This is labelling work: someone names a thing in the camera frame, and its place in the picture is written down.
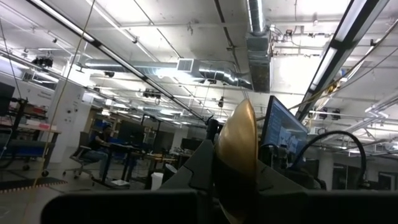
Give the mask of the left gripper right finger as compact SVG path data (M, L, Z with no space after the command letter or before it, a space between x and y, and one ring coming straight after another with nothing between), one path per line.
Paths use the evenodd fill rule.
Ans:
M257 168L257 224L398 224L398 191L306 189Z

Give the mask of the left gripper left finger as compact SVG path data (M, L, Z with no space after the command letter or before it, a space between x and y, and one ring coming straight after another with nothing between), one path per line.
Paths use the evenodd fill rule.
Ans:
M65 194L46 204L40 224L210 224L214 149L204 140L157 190Z

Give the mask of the wooden spoon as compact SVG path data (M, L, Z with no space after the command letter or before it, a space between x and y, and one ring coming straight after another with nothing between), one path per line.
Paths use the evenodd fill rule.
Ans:
M226 120L215 144L213 178L221 209L230 224L243 224L257 187L257 126L246 99Z

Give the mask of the white waste bin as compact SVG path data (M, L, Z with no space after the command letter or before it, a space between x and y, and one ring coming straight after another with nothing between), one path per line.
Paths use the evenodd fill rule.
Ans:
M157 190L160 188L160 186L162 185L162 179L163 179L164 174L161 172L154 172L151 174L151 186L150 189L151 190Z

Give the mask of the black desk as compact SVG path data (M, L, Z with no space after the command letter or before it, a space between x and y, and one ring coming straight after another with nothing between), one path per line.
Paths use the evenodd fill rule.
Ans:
M106 160L103 176L100 179L92 177L91 180L93 182L93 185L100 184L108 189L127 189L130 187L131 181L139 182L140 180L143 180L142 177L131 177L131 175L129 175L127 172L131 156L143 157L145 156L145 153L142 153L137 147L116 143L110 143L109 145L107 145L107 148L108 158ZM106 176L114 153L126 154L122 176L120 179L107 180Z

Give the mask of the person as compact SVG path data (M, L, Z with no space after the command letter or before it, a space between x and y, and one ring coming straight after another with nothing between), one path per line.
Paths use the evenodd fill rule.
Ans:
M111 131L112 128L109 124L103 126L103 130L100 133L97 133L96 136L91 140L88 147L90 150L85 149L81 158L91 160L92 162L100 162L99 165L99 178L103 177L106 161L108 159L108 150L107 147L109 145L109 141L111 139Z

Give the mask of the office chair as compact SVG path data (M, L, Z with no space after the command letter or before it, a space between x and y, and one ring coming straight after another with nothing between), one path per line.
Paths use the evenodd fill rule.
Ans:
M72 168L72 169L65 169L62 173L63 177L65 177L68 172L72 172L74 179L78 179L82 174L87 174L87 175L89 175L89 178L92 178L92 176L93 176L92 171L90 171L89 169L86 169L85 167L89 164L92 164L93 161L91 161L89 159L81 158L81 154L83 152L91 149L90 147L88 147L89 143L90 143L89 134L86 132L81 132L78 147L75 150L75 152L73 154L71 154L69 157L71 160L77 162L79 164L79 167Z

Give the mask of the black computer monitor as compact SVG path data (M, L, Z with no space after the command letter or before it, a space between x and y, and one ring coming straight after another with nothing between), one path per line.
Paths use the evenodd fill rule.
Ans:
M13 86L0 83L0 116L4 116L8 112L14 90Z
M119 127L118 139L132 145L142 144L144 140L144 129L140 124L122 121Z

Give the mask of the monitor with blue screen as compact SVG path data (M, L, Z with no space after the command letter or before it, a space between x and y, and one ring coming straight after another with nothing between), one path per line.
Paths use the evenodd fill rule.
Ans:
M298 154L307 144L308 129L277 99L271 95L262 128L261 144L286 145Z

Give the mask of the black floor mat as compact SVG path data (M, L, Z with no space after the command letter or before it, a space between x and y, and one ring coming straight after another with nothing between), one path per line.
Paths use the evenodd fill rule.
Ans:
M67 181L53 177L41 177L38 179L10 180L0 182L0 194L29 190L37 187L49 187L52 185L67 184Z

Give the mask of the background table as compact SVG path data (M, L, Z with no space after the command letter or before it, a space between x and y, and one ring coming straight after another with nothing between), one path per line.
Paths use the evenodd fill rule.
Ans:
M15 159L23 159L22 170L29 170L31 158L42 158L41 176L49 174L47 169L58 136L62 132L47 124L20 124L17 128L11 121L0 120L0 160L4 159L2 168L11 165Z

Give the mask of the black overhead light bar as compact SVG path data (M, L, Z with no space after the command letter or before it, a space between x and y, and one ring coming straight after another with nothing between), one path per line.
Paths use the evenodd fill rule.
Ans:
M295 117L299 121L304 120L389 1L351 0L349 2L303 101L293 107L297 109Z

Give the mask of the silver duct with vent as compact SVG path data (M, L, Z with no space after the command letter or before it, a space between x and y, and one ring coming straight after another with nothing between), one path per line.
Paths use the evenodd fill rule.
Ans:
M160 80L161 78L176 78L191 82L215 80L252 90L251 82L245 79L243 74L192 58L183 58L176 63L132 61L125 65L113 60L88 59L83 62L83 66L102 72L134 73L141 78L151 80Z

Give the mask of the silver ceiling duct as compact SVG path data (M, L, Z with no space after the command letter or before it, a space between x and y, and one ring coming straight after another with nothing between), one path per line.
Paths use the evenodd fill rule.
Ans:
M266 24L263 0L246 0L248 32L246 47L248 65L255 92L271 91L271 56L269 53L270 31Z

